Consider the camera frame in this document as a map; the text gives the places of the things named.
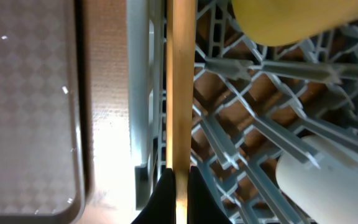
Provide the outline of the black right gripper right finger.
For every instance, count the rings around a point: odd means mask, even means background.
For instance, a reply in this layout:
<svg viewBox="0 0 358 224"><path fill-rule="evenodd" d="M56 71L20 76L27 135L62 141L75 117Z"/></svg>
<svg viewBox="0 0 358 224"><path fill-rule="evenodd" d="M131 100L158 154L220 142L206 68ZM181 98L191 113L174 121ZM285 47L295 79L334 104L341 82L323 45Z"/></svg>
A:
<svg viewBox="0 0 358 224"><path fill-rule="evenodd" d="M188 176L188 223L231 224L215 202L200 170L191 166Z"/></svg>

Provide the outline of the wooden chopstick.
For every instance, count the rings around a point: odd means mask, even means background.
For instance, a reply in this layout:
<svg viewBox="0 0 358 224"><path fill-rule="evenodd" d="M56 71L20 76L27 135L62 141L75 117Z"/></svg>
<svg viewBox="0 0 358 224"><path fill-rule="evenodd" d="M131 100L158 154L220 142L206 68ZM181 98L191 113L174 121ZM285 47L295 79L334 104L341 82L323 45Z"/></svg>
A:
<svg viewBox="0 0 358 224"><path fill-rule="evenodd" d="M196 1L167 1L167 167L175 173L175 223L188 223Z"/></svg>

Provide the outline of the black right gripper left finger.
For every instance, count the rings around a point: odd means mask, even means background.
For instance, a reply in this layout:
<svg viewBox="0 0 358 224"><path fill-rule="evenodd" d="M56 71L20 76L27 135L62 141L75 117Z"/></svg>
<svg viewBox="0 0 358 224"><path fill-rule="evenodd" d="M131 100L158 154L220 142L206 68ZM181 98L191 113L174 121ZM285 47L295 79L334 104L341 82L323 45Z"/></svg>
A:
<svg viewBox="0 0 358 224"><path fill-rule="evenodd" d="M175 174L166 168L149 202L132 224L174 224L176 207Z"/></svg>

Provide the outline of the small white cup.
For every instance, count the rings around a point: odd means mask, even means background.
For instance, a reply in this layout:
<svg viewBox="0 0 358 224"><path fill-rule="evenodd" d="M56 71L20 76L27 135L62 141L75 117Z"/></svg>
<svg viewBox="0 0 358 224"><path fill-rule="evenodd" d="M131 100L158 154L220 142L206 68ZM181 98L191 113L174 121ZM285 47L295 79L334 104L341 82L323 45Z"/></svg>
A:
<svg viewBox="0 0 358 224"><path fill-rule="evenodd" d="M283 154L275 175L282 192L317 223L358 223L358 154L320 136L303 141L321 159L306 165Z"/></svg>

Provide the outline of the yellow plate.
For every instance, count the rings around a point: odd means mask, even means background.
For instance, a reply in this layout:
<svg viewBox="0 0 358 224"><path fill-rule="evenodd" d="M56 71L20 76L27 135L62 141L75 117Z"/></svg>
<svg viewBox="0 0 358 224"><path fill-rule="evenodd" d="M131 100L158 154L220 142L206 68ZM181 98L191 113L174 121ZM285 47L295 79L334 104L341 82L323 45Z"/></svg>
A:
<svg viewBox="0 0 358 224"><path fill-rule="evenodd" d="M303 40L358 19L358 0L232 0L239 27L267 46Z"/></svg>

